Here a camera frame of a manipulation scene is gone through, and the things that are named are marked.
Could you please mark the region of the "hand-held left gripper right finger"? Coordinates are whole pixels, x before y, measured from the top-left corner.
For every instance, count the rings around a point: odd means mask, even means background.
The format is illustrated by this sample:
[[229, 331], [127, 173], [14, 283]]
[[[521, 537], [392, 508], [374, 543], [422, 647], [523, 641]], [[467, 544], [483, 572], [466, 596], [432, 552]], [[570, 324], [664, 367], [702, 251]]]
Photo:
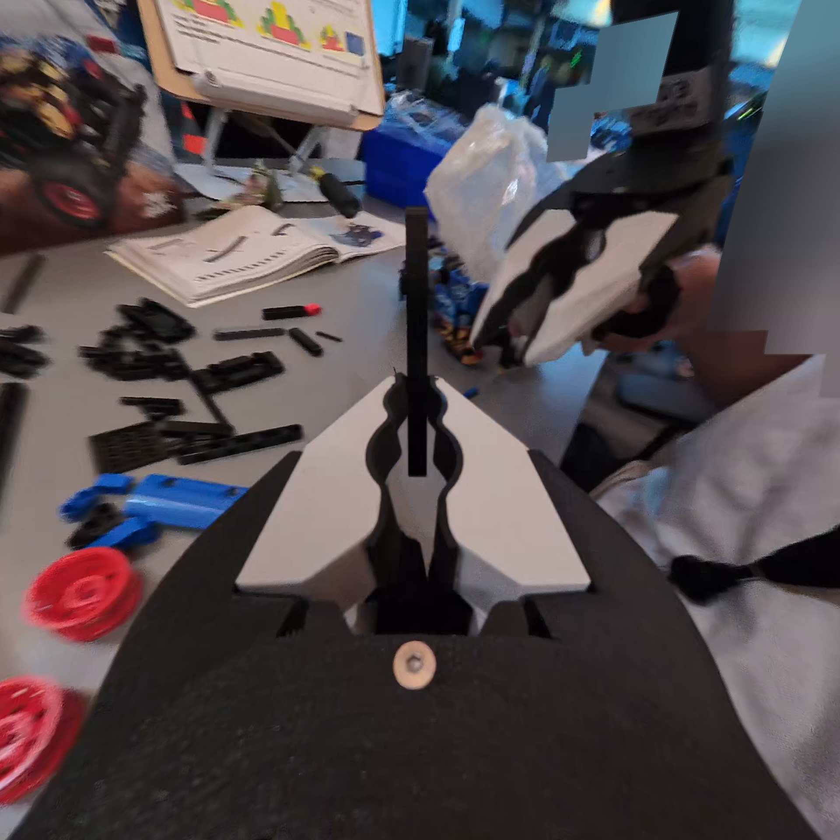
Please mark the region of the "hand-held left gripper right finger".
[[483, 625], [494, 607], [536, 595], [585, 592], [588, 574], [520, 440], [434, 377], [429, 423], [437, 499], [431, 580]]

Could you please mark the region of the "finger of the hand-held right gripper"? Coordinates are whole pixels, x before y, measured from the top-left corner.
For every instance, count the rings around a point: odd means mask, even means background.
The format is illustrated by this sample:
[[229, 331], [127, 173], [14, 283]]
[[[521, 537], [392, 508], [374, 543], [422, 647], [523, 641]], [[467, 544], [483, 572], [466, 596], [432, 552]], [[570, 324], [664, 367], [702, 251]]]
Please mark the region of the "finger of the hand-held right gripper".
[[602, 325], [624, 312], [675, 253], [678, 225], [676, 213], [634, 213], [570, 244], [521, 308], [521, 363], [533, 367], [578, 342], [594, 344]]
[[578, 340], [569, 311], [574, 289], [591, 263], [592, 226], [567, 209], [542, 212], [507, 247], [473, 322], [475, 350], [494, 343], [504, 329], [516, 333], [519, 351], [568, 351]]

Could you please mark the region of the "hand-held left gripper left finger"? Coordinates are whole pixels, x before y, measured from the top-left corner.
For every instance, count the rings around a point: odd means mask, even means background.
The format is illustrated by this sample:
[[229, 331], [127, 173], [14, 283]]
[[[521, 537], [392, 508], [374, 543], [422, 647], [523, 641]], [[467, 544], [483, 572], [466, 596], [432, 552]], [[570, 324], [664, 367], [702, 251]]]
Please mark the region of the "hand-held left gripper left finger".
[[372, 630], [368, 599], [398, 567], [387, 480], [405, 419], [405, 376], [391, 375], [307, 444], [238, 574], [239, 592], [329, 602], [352, 632]]

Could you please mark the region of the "long black lego beam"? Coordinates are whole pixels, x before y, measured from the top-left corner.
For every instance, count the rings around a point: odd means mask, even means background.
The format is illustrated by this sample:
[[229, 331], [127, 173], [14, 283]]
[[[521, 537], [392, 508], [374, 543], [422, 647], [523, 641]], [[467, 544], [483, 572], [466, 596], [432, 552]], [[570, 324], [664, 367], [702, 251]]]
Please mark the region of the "long black lego beam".
[[407, 474], [427, 475], [428, 215], [425, 206], [405, 214]]

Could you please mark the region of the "person's right forearm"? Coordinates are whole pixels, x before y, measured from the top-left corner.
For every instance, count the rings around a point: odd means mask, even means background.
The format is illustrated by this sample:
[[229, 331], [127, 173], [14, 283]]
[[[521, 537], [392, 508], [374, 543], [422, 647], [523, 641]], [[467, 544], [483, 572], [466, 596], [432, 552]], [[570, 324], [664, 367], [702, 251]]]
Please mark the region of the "person's right forearm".
[[677, 340], [697, 388], [718, 410], [729, 407], [811, 359], [809, 353], [769, 353], [769, 333], [697, 329]]

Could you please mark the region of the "blue lego assembly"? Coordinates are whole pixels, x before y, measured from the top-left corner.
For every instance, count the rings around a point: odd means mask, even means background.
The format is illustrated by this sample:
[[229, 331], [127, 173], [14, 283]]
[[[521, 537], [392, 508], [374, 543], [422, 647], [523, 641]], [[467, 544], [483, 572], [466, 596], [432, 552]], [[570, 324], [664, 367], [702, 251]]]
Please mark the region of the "blue lego assembly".
[[72, 551], [107, 548], [123, 552], [155, 542], [163, 529], [204, 531], [248, 488], [198, 479], [151, 474], [139, 480], [102, 473], [58, 508], [74, 526]]

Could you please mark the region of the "pile of black lego pieces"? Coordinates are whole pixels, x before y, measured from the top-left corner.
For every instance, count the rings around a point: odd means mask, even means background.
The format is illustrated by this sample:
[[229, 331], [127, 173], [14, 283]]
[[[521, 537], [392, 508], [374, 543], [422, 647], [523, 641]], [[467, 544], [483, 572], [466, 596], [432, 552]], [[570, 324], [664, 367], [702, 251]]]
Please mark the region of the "pile of black lego pieces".
[[[28, 325], [44, 336], [29, 348], [47, 361], [23, 379], [21, 396], [13, 398], [14, 415], [2, 426], [2, 476], [14, 488], [35, 488], [36, 495], [57, 497], [85, 485], [98, 473], [93, 438], [114, 430], [114, 444], [127, 473], [159, 473], [229, 485], [251, 486], [285, 455], [304, 445], [303, 408], [293, 386], [305, 366], [287, 339], [218, 343], [211, 328], [198, 325], [197, 336], [158, 356], [175, 362], [179, 372], [138, 380], [115, 379], [80, 347], [105, 340], [117, 350], [117, 339], [102, 335], [119, 320], [117, 304], [128, 297], [93, 299], [31, 297], [19, 316], [2, 314], [2, 327]], [[247, 350], [291, 353], [285, 374], [246, 384], [231, 392], [200, 395], [184, 373]]]

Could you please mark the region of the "red lego wheel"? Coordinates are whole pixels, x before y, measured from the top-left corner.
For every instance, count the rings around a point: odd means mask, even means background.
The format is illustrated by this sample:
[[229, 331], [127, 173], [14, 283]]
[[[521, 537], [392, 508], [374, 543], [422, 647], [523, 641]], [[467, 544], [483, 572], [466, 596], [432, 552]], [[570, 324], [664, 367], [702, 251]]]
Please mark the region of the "red lego wheel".
[[42, 570], [24, 594], [22, 614], [34, 627], [75, 643], [91, 643], [122, 627], [138, 609], [144, 585], [128, 557], [95, 546]]
[[49, 679], [2, 681], [1, 806], [35, 793], [58, 771], [86, 712], [82, 694]]

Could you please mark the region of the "lego set box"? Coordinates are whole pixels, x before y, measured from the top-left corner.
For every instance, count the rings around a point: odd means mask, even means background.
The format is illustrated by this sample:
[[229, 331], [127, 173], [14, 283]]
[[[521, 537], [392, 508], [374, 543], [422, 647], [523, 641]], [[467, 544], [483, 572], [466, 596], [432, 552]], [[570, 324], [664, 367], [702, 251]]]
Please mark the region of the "lego set box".
[[1, 256], [185, 216], [137, 2], [1, 2]]

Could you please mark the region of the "person's right hand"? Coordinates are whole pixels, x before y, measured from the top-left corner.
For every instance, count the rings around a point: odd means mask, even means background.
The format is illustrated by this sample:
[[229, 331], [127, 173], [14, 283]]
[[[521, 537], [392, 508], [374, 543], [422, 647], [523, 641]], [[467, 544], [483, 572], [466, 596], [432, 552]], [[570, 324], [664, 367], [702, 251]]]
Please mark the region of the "person's right hand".
[[615, 353], [642, 353], [660, 342], [681, 342], [700, 332], [707, 323], [721, 251], [703, 245], [668, 261], [679, 295], [664, 326], [643, 338], [607, 333], [596, 339], [596, 347]]

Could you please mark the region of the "clear plastic bag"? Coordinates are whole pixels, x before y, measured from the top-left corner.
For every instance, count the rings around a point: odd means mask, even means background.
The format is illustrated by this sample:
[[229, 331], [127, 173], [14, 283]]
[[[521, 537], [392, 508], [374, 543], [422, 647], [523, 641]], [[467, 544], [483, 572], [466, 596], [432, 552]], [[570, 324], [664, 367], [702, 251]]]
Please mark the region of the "clear plastic bag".
[[490, 281], [526, 214], [581, 168], [547, 162], [547, 149], [540, 128], [487, 104], [428, 177], [437, 234], [472, 280]]

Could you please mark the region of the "blue plastic bin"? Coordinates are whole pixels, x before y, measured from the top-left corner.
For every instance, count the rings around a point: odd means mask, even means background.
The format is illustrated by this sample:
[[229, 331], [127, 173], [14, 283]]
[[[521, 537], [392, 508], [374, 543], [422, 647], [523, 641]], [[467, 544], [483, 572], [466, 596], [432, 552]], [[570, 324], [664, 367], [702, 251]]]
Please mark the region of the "blue plastic bin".
[[406, 208], [426, 205], [431, 173], [470, 125], [459, 112], [414, 91], [397, 91], [360, 144], [367, 195]]

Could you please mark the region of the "black yellow screwdriver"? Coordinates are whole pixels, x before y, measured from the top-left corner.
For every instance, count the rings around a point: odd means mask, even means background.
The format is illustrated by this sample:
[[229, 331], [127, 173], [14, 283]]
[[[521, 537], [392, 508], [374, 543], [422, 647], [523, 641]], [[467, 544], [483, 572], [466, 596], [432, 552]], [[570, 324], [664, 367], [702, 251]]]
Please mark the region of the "black yellow screwdriver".
[[345, 218], [353, 219], [361, 211], [361, 201], [335, 174], [315, 166], [309, 168], [308, 177], [317, 184], [327, 203]]

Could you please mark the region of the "instruction booklet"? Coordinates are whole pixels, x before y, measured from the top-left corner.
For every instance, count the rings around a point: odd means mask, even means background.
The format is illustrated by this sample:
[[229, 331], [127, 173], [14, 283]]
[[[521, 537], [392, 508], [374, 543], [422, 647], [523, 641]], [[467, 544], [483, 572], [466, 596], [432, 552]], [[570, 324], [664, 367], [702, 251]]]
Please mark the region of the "instruction booklet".
[[283, 217], [245, 206], [181, 234], [120, 240], [107, 253], [182, 305], [200, 308], [405, 243], [404, 224], [366, 212]]

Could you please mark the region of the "white shirt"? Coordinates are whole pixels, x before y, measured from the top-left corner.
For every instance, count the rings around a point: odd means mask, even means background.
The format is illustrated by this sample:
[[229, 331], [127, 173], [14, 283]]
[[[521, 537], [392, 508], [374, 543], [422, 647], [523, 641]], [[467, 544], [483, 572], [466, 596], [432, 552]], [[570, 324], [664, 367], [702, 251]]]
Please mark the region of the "white shirt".
[[[838, 397], [817, 355], [591, 493], [662, 571], [743, 565], [839, 519]], [[754, 582], [685, 602], [742, 724], [821, 838], [839, 837], [838, 591]]]

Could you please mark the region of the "loose paper sheet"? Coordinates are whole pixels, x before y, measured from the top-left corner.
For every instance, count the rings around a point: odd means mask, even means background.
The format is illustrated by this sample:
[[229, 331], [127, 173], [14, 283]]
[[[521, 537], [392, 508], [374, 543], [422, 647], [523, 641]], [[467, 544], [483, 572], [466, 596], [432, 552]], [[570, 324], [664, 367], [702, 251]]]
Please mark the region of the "loose paper sheet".
[[[174, 172], [201, 195], [213, 200], [226, 200], [244, 190], [252, 167], [203, 163], [177, 163]], [[325, 204], [328, 199], [311, 178], [302, 173], [269, 169], [284, 203]]]

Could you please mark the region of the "clipboard with instruction sheet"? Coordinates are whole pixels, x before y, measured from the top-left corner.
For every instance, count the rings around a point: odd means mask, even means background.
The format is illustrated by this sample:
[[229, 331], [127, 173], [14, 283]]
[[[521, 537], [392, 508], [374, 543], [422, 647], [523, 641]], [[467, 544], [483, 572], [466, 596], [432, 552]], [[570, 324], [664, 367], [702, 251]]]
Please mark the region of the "clipboard with instruction sheet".
[[371, 2], [139, 1], [154, 78], [209, 107], [367, 132], [385, 95]]

